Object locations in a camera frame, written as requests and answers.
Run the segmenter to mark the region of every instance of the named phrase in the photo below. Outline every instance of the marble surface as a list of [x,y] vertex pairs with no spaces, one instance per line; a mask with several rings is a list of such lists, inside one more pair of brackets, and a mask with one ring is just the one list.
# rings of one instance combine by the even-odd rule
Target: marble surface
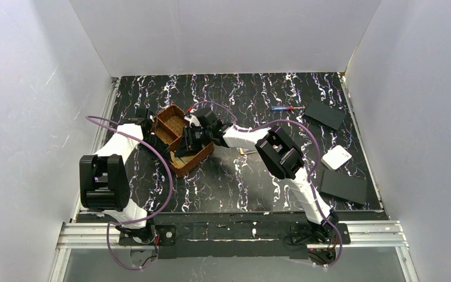
[[[192,104],[211,100],[229,106],[238,124],[255,127],[274,119],[303,122],[315,135],[321,153],[336,145],[343,146],[353,158],[337,171],[365,179],[366,205],[324,200],[337,210],[381,209],[369,169],[361,150],[353,120],[336,73],[249,73],[223,75],[124,76],[113,107],[112,119],[132,117],[137,107],[159,112],[176,104],[187,109]],[[346,112],[338,130],[303,120],[300,111],[271,112],[270,106],[306,106],[318,100]],[[224,120],[231,117],[221,109],[213,110]],[[305,152],[305,161],[314,164],[312,142],[299,128],[282,127]],[[132,198],[147,210],[157,210],[165,201],[169,180],[161,163],[146,150],[134,151],[126,163]],[[319,189],[324,165],[312,175]],[[289,185],[270,176],[257,153],[241,155],[238,150],[215,146],[215,151],[186,177],[173,176],[175,194],[165,212],[270,212],[300,211],[301,206]]]

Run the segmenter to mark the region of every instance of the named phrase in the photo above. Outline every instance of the wicker basket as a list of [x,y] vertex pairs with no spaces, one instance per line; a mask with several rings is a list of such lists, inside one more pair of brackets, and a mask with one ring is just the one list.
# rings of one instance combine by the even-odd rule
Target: wicker basket
[[194,156],[175,157],[174,151],[176,151],[179,146],[183,128],[186,125],[189,125],[189,122],[184,119],[184,112],[176,105],[170,105],[165,110],[158,113],[156,117],[157,119],[153,123],[153,127],[156,127],[154,133],[169,146],[171,156],[170,168],[178,177],[187,175],[213,152],[213,143],[210,143],[207,146],[203,146],[202,150]]

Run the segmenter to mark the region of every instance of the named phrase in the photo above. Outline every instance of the gray floor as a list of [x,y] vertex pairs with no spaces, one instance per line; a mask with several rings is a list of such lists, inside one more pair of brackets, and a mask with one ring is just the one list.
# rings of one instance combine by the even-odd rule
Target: gray floor
[[[129,251],[116,250],[129,264]],[[107,250],[74,249],[66,270],[68,282],[104,281],[405,281],[395,248],[347,248],[325,271],[309,261],[284,257],[196,257],[159,260],[144,271],[118,266]]]

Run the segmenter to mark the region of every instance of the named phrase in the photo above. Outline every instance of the screwdriver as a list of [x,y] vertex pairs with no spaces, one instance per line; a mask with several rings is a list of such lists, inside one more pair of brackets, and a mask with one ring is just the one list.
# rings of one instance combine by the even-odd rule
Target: screwdriver
[[305,107],[293,107],[293,106],[272,106],[271,111],[282,111],[282,110],[304,110]]

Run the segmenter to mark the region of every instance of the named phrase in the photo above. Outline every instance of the white wall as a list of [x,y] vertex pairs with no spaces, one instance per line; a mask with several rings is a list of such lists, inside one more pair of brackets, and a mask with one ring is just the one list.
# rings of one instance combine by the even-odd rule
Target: white wall
[[0,281],[47,281],[110,77],[68,0],[0,1]]
[[112,76],[344,71],[380,0],[70,0]]
[[385,209],[421,281],[451,281],[451,1],[383,0],[348,86]]

